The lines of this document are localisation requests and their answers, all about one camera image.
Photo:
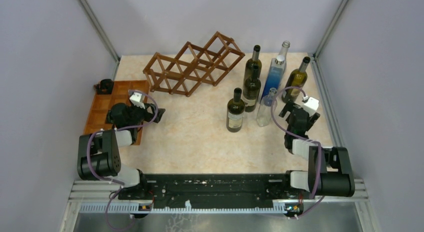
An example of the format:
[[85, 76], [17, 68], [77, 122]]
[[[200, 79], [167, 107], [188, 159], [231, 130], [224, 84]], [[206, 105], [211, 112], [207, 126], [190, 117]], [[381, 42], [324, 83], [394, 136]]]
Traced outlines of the small clear glass bottle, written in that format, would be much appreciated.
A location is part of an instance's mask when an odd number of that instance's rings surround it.
[[268, 126], [271, 122], [271, 111], [272, 111], [272, 102], [277, 94], [276, 88], [270, 88], [268, 94], [265, 95], [261, 101], [259, 110], [256, 116], [256, 122], [259, 127]]

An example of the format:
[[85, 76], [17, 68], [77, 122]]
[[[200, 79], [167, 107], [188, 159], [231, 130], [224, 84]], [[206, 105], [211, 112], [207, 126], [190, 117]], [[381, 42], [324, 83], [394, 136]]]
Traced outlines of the olive green wine bottle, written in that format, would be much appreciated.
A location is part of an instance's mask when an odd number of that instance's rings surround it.
[[293, 89], [288, 87], [298, 87], [303, 88], [305, 85], [308, 75], [306, 69], [311, 61], [311, 58], [306, 56], [303, 58], [302, 63], [298, 69], [295, 69], [291, 72], [287, 83], [285, 85], [286, 90], [282, 93], [282, 101], [287, 103], [288, 101], [295, 102], [301, 91], [299, 89]]

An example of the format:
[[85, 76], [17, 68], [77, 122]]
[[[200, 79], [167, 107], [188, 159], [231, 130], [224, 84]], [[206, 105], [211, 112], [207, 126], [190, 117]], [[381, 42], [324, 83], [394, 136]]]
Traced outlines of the green white-labelled wine bottle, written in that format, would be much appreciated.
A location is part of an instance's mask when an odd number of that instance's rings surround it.
[[244, 81], [242, 100], [245, 103], [245, 112], [252, 112], [256, 108], [261, 89], [261, 81], [258, 77], [259, 71], [259, 66], [253, 65], [251, 76]]

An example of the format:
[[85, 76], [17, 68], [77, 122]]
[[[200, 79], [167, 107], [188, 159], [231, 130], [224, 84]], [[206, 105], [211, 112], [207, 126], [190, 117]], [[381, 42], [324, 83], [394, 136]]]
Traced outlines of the blue square vodka bottle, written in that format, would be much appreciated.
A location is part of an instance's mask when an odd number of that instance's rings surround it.
[[261, 98], [267, 96], [271, 88], [279, 89], [286, 68], [287, 62], [284, 55], [277, 55], [271, 60]]

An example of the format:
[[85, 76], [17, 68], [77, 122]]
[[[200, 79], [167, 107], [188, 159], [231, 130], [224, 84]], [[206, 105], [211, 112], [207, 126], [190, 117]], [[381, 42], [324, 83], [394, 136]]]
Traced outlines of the clear glass wine bottle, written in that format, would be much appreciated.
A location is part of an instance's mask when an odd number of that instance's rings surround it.
[[286, 61], [288, 50], [291, 46], [290, 41], [284, 41], [281, 45], [281, 50], [276, 57], [278, 64], [283, 64]]

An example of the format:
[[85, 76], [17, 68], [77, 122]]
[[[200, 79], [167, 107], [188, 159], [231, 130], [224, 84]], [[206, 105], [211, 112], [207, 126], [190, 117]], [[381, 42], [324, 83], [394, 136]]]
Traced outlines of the dark green labelled wine bottle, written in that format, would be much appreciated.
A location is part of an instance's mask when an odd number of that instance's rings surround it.
[[245, 81], [248, 77], [250, 77], [253, 73], [253, 67], [255, 65], [258, 66], [258, 74], [257, 78], [260, 78], [261, 70], [262, 70], [262, 62], [259, 59], [261, 47], [260, 45], [255, 45], [253, 48], [252, 57], [248, 59], [248, 61], [245, 64], [245, 71], [244, 71], [244, 78], [243, 81]]

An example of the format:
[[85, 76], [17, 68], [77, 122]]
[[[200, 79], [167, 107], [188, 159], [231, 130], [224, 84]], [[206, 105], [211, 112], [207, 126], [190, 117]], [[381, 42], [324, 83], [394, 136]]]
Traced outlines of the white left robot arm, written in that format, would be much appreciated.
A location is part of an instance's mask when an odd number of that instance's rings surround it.
[[80, 179], [130, 187], [136, 198], [147, 197], [150, 185], [140, 179], [137, 169], [122, 165], [119, 148], [135, 144], [144, 123], [159, 123], [165, 111], [152, 103], [142, 103], [140, 107], [125, 103], [113, 105], [106, 114], [111, 129], [79, 137], [77, 172]]

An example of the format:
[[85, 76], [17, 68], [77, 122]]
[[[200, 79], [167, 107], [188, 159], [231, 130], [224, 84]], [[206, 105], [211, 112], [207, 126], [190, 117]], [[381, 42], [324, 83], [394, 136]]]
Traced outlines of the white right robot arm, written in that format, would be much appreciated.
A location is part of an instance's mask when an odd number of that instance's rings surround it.
[[289, 179], [281, 185], [284, 196], [294, 198], [304, 190], [315, 195], [352, 197], [355, 180], [348, 150], [345, 147], [319, 146], [307, 136], [320, 118], [317, 110], [307, 104], [289, 101], [279, 116], [287, 122], [285, 148], [308, 162], [306, 171], [287, 173]]

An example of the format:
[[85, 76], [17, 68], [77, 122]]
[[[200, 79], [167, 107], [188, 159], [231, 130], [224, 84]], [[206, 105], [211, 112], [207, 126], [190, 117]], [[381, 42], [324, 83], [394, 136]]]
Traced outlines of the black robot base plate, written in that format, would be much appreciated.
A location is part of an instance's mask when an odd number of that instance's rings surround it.
[[119, 200], [152, 200], [157, 209], [271, 208], [277, 199], [307, 199], [292, 188], [290, 177], [277, 174], [142, 174], [141, 182], [118, 193]]

